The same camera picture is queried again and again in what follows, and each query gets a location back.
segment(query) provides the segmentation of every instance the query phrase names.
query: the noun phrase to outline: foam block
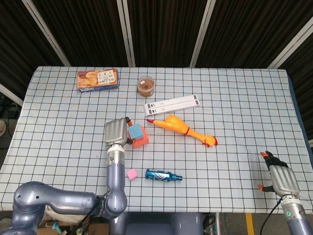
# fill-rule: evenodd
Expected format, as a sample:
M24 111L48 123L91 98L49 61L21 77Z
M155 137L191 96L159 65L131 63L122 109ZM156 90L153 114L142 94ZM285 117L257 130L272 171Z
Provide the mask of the foam block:
M141 130L143 132L143 138L139 140L133 140L133 146L134 148L139 148L140 146L143 146L146 143L149 143L149 137L146 133L146 130L141 126Z
M128 133L132 140L143 138L143 132L139 124L128 127Z
M130 169L129 171L127 171L127 176L130 180L136 178L138 175L137 175L137 172L135 171L135 169Z

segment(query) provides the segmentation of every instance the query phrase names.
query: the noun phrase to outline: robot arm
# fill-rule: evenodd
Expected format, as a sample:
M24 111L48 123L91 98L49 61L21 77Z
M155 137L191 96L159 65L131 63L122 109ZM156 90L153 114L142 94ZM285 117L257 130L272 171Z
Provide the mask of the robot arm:
M125 118L110 121L105 126L107 154L107 199L91 192L67 191L41 182L21 185L14 194L12 226L1 235L36 235L49 205L59 214L90 213L108 219L117 218L127 207L125 187L125 153L123 146L132 143L127 138Z
M259 185L263 192L275 192L281 197L281 205L291 235L313 235L312 227L299 200L300 188L294 172L285 162L274 157L270 152L261 152L268 167L272 186Z

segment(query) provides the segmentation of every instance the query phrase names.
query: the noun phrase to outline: pink cube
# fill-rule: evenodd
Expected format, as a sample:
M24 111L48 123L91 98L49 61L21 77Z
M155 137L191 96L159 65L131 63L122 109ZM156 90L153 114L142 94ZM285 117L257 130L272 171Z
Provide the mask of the pink cube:
M130 180L136 178L138 175L137 175L137 172L135 171L135 169L130 169L129 171L127 171L127 176Z

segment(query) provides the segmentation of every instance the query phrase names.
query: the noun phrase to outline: snack box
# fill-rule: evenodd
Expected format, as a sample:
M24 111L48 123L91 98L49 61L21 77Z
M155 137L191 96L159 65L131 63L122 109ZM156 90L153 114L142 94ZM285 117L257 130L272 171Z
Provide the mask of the snack box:
M116 69L77 72L77 90L92 92L118 89Z

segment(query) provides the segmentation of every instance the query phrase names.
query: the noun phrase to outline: yellow floor stripe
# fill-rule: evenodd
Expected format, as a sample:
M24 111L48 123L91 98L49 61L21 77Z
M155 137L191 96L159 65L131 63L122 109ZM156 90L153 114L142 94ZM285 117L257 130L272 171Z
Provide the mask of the yellow floor stripe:
M246 213L246 230L248 231L248 235L254 235L253 221L252 221L252 214L251 213Z

